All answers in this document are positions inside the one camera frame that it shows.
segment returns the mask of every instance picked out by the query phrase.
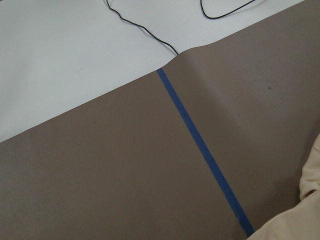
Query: white surface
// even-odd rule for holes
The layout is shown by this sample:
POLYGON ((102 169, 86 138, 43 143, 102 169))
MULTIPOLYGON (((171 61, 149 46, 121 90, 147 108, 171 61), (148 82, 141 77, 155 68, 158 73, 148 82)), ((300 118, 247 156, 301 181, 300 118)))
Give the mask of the white surface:
MULTIPOLYGON (((178 52, 220 40, 302 0, 256 0, 218 20, 199 0, 113 0, 178 52)), ((203 0, 221 15, 246 0, 203 0)), ((0 1, 0 142, 146 75, 175 55, 102 0, 0 1)))

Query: brown mat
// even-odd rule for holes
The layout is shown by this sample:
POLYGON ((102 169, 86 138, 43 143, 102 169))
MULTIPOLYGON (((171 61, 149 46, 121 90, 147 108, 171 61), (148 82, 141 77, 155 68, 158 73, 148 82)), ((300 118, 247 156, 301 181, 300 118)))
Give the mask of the brown mat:
MULTIPOLYGON (((163 69, 255 228, 320 132, 320 2, 163 69)), ((0 239, 245 239, 156 72, 0 143, 0 239)))

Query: beige cloth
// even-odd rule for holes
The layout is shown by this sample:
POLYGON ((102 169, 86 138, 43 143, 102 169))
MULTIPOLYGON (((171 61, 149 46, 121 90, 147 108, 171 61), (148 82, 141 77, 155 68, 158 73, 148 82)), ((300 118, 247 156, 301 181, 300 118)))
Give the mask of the beige cloth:
POLYGON ((320 240, 320 135, 300 179, 301 202, 263 225, 248 240, 320 240))

